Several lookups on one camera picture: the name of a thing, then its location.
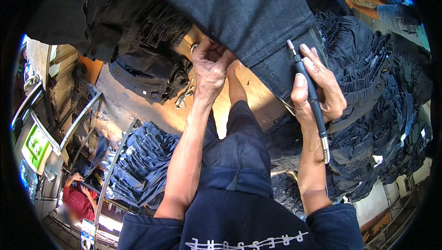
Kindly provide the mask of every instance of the shorts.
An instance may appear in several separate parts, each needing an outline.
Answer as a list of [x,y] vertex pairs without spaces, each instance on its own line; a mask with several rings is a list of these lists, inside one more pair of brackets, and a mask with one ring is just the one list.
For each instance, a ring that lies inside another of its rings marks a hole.
[[399,34],[413,43],[426,48],[419,37],[421,24],[408,24],[413,21],[416,16],[408,14],[413,6],[412,0],[387,0],[389,4],[378,5],[376,11],[382,24],[392,32]]
[[207,121],[199,189],[227,189],[273,199],[266,137],[245,101],[230,109],[227,136],[218,137],[213,112]]

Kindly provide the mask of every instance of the left hand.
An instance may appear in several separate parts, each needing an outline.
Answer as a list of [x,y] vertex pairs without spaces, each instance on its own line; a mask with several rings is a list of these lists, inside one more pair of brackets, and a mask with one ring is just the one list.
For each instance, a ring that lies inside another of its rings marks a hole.
[[192,53],[197,81],[195,97],[214,102],[224,87],[227,67],[234,60],[235,55],[226,47],[205,37]]
[[[316,48],[308,48],[305,44],[301,44],[299,49],[304,56],[302,62],[306,71],[320,87],[317,91],[324,122],[339,118],[347,107],[347,102],[333,72],[322,64]],[[317,132],[315,117],[307,101],[307,81],[301,73],[295,76],[290,96],[295,107],[296,119],[301,124],[301,130],[304,130],[305,134]]]
[[89,192],[89,190],[85,186],[80,185],[80,189],[87,197],[91,196],[91,193]]

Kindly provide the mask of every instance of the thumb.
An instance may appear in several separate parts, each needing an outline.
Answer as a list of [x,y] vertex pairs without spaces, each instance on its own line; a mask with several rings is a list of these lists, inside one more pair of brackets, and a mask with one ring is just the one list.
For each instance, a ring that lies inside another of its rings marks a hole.
[[227,69],[227,67],[230,64],[232,64],[232,62],[235,61],[236,59],[237,58],[236,58],[235,54],[233,54],[231,51],[226,49],[217,63],[223,65],[223,67],[225,67]]
[[303,116],[311,113],[311,107],[307,101],[307,80],[303,74],[296,74],[293,90],[290,94],[290,97],[292,98],[297,117],[298,115]]

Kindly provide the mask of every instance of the white tag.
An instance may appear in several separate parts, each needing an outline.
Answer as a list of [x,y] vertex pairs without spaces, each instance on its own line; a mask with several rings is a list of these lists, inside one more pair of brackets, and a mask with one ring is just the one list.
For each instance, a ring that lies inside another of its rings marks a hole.
[[382,163],[382,161],[384,161],[384,157],[382,155],[372,155],[371,157],[373,157],[374,161],[376,162],[376,165],[374,165],[373,168],[377,167]]

